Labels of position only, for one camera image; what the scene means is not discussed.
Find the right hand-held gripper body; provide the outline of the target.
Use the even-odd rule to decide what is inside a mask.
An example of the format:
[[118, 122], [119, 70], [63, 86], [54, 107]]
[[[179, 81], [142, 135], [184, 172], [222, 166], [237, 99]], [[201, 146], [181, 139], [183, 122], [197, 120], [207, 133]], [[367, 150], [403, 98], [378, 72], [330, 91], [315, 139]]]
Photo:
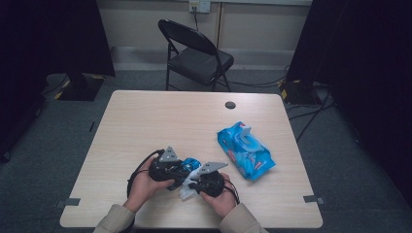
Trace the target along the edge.
[[218, 197], [223, 192], [224, 178], [219, 172], [219, 169], [227, 166], [227, 163], [222, 162], [207, 162], [202, 167], [207, 171], [200, 176], [200, 187], [198, 193], [204, 192], [209, 196]]

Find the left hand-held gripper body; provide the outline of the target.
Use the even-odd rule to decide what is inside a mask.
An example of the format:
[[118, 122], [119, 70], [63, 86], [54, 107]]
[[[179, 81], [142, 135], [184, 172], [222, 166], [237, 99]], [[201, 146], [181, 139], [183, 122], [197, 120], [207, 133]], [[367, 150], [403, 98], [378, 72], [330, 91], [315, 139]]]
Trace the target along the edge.
[[150, 177], [157, 182], [177, 180], [180, 178], [178, 168], [182, 161], [171, 147], [161, 150], [159, 156], [152, 161], [149, 169]]

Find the white wet wipe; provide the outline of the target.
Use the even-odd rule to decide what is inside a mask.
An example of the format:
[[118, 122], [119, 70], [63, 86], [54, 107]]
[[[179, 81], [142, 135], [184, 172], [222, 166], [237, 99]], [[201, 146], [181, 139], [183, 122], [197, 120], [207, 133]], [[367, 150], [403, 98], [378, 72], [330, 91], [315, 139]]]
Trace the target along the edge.
[[204, 175], [207, 171], [206, 168], [198, 168], [190, 173], [189, 177], [183, 182], [181, 189], [179, 190], [180, 198], [183, 201], [189, 200], [191, 197], [197, 195], [197, 191], [189, 188], [189, 183], [198, 183], [200, 187], [200, 176]]

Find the blue toy car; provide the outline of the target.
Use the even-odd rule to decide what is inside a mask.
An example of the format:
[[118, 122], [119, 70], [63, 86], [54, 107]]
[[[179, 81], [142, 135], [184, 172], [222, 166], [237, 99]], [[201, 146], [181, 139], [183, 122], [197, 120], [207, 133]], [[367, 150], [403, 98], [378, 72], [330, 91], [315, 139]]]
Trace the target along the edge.
[[201, 162], [199, 160], [189, 157], [182, 161], [182, 163], [175, 170], [175, 173], [188, 173], [190, 175], [191, 172], [198, 169], [200, 166]]

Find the blue wet wipes pack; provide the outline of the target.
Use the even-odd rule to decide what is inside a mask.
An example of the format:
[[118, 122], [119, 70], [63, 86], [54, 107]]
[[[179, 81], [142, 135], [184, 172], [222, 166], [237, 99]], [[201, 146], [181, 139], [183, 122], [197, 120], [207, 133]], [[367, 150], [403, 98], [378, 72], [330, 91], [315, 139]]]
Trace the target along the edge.
[[252, 127], [242, 121], [218, 133], [218, 143], [246, 180], [255, 181], [276, 163], [271, 152], [252, 133]]

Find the person's right hand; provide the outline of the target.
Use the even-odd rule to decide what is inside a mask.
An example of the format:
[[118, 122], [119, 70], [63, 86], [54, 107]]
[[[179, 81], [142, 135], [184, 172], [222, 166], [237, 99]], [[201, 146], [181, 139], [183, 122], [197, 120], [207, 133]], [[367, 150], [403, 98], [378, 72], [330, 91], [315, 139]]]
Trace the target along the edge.
[[220, 196], [212, 197], [204, 192], [200, 193], [202, 199], [208, 203], [214, 212], [220, 217], [225, 218], [237, 205], [236, 197], [234, 195], [234, 188], [231, 184], [228, 174], [222, 173], [224, 178], [225, 188]]

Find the person's left hand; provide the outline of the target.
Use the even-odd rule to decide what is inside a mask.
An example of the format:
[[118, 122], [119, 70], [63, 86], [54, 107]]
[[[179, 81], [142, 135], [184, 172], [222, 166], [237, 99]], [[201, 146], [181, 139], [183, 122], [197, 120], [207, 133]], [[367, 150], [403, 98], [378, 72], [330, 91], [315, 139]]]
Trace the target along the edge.
[[148, 170], [153, 160], [153, 157], [149, 158], [140, 167], [133, 180], [127, 200], [122, 204], [134, 214], [136, 214], [148, 200], [155, 196], [159, 190], [163, 190], [174, 183], [173, 180], [156, 182], [150, 177]]

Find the black folding chair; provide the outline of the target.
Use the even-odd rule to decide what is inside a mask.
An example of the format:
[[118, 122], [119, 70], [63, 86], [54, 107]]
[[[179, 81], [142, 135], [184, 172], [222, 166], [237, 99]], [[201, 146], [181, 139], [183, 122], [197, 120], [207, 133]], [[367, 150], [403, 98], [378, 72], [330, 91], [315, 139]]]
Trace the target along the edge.
[[168, 42], [165, 89], [174, 87], [170, 83], [173, 71], [185, 78], [215, 90], [219, 79], [222, 86], [231, 91], [226, 72], [232, 67], [234, 57], [216, 46], [198, 30], [170, 19], [161, 19], [157, 24]]

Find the grey tape strip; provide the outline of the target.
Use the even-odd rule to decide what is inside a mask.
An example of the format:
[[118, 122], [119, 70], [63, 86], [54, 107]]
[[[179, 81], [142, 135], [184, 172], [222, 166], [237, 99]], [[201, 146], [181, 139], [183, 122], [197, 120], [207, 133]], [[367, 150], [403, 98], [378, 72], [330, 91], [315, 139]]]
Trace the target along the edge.
[[60, 209], [64, 209], [66, 206], [78, 206], [80, 204], [80, 198], [66, 198], [64, 200], [58, 200], [55, 206]]
[[323, 205], [326, 201], [322, 196], [306, 195], [303, 197], [305, 203], [317, 203]]

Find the black stand base yellow tape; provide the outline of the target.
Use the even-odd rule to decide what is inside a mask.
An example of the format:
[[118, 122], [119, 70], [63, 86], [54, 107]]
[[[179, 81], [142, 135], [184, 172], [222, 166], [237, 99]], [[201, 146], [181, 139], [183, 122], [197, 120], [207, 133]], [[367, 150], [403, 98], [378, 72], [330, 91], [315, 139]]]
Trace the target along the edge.
[[69, 80], [54, 96], [61, 101], [93, 101], [105, 79], [101, 76], [68, 73]]

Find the black floor box yellow tape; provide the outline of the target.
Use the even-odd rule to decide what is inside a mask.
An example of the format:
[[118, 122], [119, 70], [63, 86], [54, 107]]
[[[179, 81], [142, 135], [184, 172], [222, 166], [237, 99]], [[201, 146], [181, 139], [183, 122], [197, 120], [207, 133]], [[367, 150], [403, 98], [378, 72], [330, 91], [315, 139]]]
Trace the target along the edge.
[[293, 105], [320, 105], [321, 99], [313, 86], [302, 81], [281, 81], [278, 84], [285, 103]]

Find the black curtain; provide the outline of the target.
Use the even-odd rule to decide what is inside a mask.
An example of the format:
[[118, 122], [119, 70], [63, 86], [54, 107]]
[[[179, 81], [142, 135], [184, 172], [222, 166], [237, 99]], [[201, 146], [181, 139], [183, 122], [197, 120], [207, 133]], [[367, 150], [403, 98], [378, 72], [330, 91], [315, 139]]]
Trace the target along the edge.
[[115, 74], [97, 0], [0, 0], [0, 162], [61, 73]]
[[287, 78], [330, 85], [412, 207], [412, 0], [312, 0]]

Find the white wall socket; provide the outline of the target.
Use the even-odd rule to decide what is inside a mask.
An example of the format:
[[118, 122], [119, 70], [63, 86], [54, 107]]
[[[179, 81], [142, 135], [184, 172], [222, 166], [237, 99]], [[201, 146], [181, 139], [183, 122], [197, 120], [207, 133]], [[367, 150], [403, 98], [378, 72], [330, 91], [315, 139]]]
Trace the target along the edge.
[[209, 14], [211, 11], [211, 2], [209, 0], [190, 0], [189, 11], [191, 13]]

